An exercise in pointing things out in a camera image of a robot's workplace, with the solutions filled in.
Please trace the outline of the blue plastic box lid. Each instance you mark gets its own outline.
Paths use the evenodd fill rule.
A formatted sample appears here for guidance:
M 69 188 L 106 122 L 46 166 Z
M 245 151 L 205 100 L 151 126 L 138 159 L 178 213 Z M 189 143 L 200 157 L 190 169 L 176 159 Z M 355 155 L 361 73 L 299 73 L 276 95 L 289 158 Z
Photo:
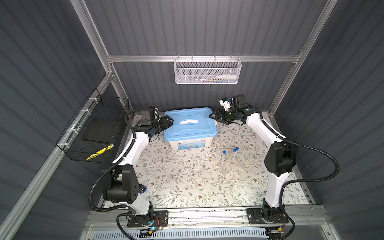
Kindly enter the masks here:
M 165 112 L 165 116 L 174 120 L 173 125 L 164 131 L 168 142 L 215 137 L 218 126 L 210 118 L 211 108 L 194 108 Z

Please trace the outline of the white plastic storage box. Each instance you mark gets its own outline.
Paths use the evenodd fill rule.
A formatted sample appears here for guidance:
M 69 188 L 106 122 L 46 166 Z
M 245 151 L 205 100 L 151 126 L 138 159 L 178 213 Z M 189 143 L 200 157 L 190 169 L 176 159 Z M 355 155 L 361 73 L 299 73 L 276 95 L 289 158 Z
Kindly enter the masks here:
M 209 148 L 215 137 L 199 138 L 192 140 L 169 141 L 169 145 L 173 151 L 181 151 L 188 149 Z

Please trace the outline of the blue capped test tube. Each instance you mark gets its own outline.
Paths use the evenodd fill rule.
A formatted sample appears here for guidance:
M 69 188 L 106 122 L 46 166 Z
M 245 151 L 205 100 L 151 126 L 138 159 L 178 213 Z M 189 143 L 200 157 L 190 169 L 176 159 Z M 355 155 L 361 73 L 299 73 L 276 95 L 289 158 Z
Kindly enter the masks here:
M 237 154 L 236 154 L 236 159 L 235 159 L 235 161 L 238 163 L 238 165 L 240 166 L 240 168 L 243 168 L 243 167 L 244 167 L 244 164 L 243 164 L 243 162 L 242 162 L 242 160 L 241 160 L 241 155 L 239 154 L 240 149 L 239 149 L 239 147 L 237 147 L 237 148 L 238 148 L 238 151 L 237 151 Z
M 222 155 L 222 160 L 221 160 L 221 173 L 225 176 L 228 173 L 228 167 L 227 167 L 227 158 L 228 154 L 224 150 L 223 155 Z
M 231 152 L 229 158 L 228 158 L 229 163 L 231 165 L 233 165 L 235 163 L 237 151 L 238 151 L 238 148 L 234 148 L 233 151 Z

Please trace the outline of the clear test tube rack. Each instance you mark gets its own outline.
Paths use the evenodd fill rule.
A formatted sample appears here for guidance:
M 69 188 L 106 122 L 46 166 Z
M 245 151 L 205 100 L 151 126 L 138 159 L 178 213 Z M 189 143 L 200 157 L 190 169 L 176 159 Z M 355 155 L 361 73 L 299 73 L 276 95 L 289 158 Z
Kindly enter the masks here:
M 222 160 L 222 155 L 223 155 L 223 153 L 221 154 L 221 159 L 220 159 L 220 161 L 219 161 L 219 171 L 220 171 L 220 173 L 221 173 L 221 160 Z M 242 168 L 240 168 L 240 166 L 238 165 L 238 163 L 237 163 L 236 161 L 235 161 L 235 163 L 234 163 L 233 165 L 231 165 L 231 164 L 229 163 L 228 158 L 227 158 L 228 173 L 227 173 L 225 176 L 221 173 L 224 177 L 226 177 L 226 176 L 228 176 L 228 175 L 230 175 L 230 174 L 232 174 L 232 173 L 235 173 L 236 171 L 242 169 Z

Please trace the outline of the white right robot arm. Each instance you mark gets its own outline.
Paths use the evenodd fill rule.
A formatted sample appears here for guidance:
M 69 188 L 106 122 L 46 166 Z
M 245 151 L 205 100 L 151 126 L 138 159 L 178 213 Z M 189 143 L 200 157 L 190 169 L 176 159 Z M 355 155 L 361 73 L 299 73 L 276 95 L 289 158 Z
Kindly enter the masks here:
M 260 216 L 264 222 L 273 223 L 284 214 L 283 185 L 296 165 L 297 148 L 284 142 L 286 137 L 264 119 L 262 110 L 248 104 L 244 95 L 223 98 L 220 105 L 210 114 L 211 119 L 225 125 L 240 120 L 253 129 L 268 147 L 264 163 L 271 176 Z

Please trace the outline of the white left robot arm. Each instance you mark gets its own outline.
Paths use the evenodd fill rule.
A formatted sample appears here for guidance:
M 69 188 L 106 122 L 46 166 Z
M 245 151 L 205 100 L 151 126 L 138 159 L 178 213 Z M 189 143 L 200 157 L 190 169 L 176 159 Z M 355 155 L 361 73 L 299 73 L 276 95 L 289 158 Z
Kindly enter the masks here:
M 142 186 L 135 173 L 135 165 L 153 136 L 159 135 L 173 125 L 170 117 L 160 117 L 155 107 L 141 111 L 141 120 L 133 127 L 129 142 L 113 161 L 114 168 L 102 177 L 102 193 L 106 201 L 116 204 L 113 209 L 122 207 L 136 216 L 148 216 L 153 210 L 150 201 L 141 196 Z

